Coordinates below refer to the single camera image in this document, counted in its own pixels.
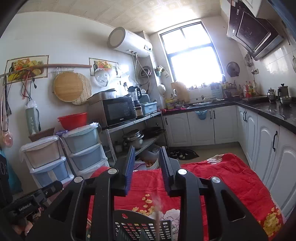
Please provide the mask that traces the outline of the operator hand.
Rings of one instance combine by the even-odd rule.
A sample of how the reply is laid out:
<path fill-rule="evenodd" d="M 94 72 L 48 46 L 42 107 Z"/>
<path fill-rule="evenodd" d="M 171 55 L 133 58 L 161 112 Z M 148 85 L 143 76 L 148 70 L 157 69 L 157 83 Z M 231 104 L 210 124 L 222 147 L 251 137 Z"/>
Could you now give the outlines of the operator hand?
<path fill-rule="evenodd" d="M 13 230 L 19 236 L 26 237 L 30 229 L 33 227 L 34 223 L 40 218 L 43 212 L 44 212 L 44 208 L 40 207 L 37 210 L 28 214 L 26 217 L 21 218 L 20 220 L 18 220 L 17 222 L 11 225 Z"/>

